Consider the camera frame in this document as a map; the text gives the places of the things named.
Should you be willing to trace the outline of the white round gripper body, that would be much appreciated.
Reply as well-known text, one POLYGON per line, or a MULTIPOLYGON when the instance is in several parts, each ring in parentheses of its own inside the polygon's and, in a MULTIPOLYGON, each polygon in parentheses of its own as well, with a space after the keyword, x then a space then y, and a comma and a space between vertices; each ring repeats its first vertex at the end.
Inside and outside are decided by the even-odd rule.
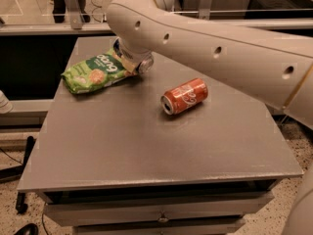
POLYGON ((119 58, 124 58, 126 61, 136 65, 150 63, 153 60, 150 50, 131 44, 120 37, 114 41, 113 50, 119 58))

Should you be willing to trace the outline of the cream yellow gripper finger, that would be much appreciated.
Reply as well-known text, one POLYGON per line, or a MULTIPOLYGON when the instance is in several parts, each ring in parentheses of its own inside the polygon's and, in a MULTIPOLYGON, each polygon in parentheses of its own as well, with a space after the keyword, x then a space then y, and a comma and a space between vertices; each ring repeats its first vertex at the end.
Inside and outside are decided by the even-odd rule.
POLYGON ((137 67, 138 67, 138 65, 137 65, 136 63, 130 62, 130 61, 126 60, 126 59, 122 59, 122 60, 121 60, 121 63, 122 63, 122 65, 123 65, 123 67, 124 67, 127 71, 129 71, 129 72, 131 72, 131 73, 135 73, 135 72, 136 72, 136 69, 137 69, 137 67))

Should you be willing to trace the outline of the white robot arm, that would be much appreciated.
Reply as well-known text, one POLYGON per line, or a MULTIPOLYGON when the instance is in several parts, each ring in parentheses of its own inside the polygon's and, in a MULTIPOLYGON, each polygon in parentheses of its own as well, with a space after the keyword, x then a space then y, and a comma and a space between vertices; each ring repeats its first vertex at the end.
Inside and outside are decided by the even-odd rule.
POLYGON ((193 19, 174 0, 112 0, 110 29, 127 63, 157 52, 313 127, 313 39, 193 19))

